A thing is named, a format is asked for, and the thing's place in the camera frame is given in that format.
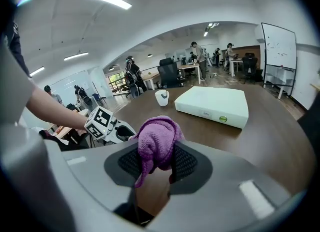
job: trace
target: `purple cloth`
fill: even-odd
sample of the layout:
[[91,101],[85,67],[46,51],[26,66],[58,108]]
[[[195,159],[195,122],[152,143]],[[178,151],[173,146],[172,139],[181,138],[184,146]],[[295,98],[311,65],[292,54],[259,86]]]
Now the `purple cloth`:
[[144,122],[139,132],[132,137],[137,138],[142,173],[135,183],[136,188],[140,187],[147,174],[152,174],[157,167],[164,171],[171,169],[174,142],[185,137],[180,126],[170,117],[158,116]]

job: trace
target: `whiteboard frame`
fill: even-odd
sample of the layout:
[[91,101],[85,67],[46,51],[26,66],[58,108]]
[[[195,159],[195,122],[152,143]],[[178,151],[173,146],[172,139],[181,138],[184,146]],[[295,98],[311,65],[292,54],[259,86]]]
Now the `whiteboard frame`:
[[[264,40],[265,40],[265,36],[266,36],[266,35],[265,35],[265,30],[264,30],[263,24],[271,25],[271,26],[274,26],[274,27],[281,28],[281,29],[283,29],[283,30],[290,31],[290,32],[292,32],[292,33],[294,34],[295,39],[296,39],[296,33],[295,33],[294,31],[291,31],[291,30],[288,30],[288,29],[285,29],[285,28],[283,28],[283,27],[280,27],[280,26],[277,26],[277,25],[273,25],[273,24],[270,24],[270,23],[262,22],[262,23],[261,23],[261,27],[262,27],[262,31],[263,31]],[[267,64],[268,60],[267,60],[267,42],[266,42],[266,40],[264,41],[264,45],[265,45],[265,50],[264,50],[263,87],[265,87],[266,85],[281,86],[281,87],[282,87],[282,86],[291,87],[291,93],[290,93],[289,96],[292,96],[292,91],[294,90],[294,86],[295,86],[295,82],[296,82],[297,64],[298,64],[297,41],[295,41],[295,46],[296,46],[296,51],[295,51],[295,68],[289,68],[289,67],[284,67],[284,66],[277,66],[277,65]],[[267,65],[268,65],[268,66],[274,66],[274,67],[280,67],[280,68],[285,68],[285,69],[294,70],[293,84],[292,84],[292,85],[286,85],[286,84],[273,84],[273,83],[267,83],[267,82],[265,82]]]

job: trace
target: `white cup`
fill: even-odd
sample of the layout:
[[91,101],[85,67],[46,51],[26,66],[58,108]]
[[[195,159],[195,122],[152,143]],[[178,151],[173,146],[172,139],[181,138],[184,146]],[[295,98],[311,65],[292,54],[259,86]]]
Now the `white cup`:
[[159,90],[155,93],[156,100],[160,106],[166,106],[169,100],[169,92],[166,90]]

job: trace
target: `green sticker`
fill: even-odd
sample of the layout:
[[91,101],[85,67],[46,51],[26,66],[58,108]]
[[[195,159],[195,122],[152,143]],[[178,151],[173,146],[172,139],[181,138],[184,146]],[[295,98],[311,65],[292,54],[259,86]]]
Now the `green sticker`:
[[221,121],[221,122],[226,122],[226,121],[227,121],[227,117],[221,116],[221,117],[220,117],[220,121]]

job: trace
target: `floor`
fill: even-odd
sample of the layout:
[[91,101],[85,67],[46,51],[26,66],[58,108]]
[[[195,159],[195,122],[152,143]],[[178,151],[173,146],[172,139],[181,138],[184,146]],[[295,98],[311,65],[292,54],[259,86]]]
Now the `floor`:
[[[207,68],[209,72],[206,73],[206,81],[202,81],[200,86],[207,86],[207,87],[221,87],[224,85],[238,85],[238,84],[244,84],[245,81],[243,79],[243,74],[239,70],[239,72],[236,72],[235,77],[231,77],[229,74],[229,71],[224,71],[222,67],[216,68],[216,67],[208,67]],[[255,84],[261,85],[262,82],[254,82]],[[189,77],[186,82],[184,83],[184,86],[199,86],[198,84],[198,77]],[[272,87],[262,88],[262,91],[268,91],[270,94],[272,94],[275,98],[277,98],[279,94],[279,90]],[[117,112],[121,110],[123,107],[125,107],[128,103],[131,102],[131,96],[129,95],[128,98],[125,97],[125,95],[117,95],[114,97],[106,98],[107,105],[104,105],[104,107],[112,112]],[[301,116],[304,115],[305,111],[295,104],[290,98],[287,97],[287,95],[283,94],[279,102],[288,110],[288,112],[297,120]]]

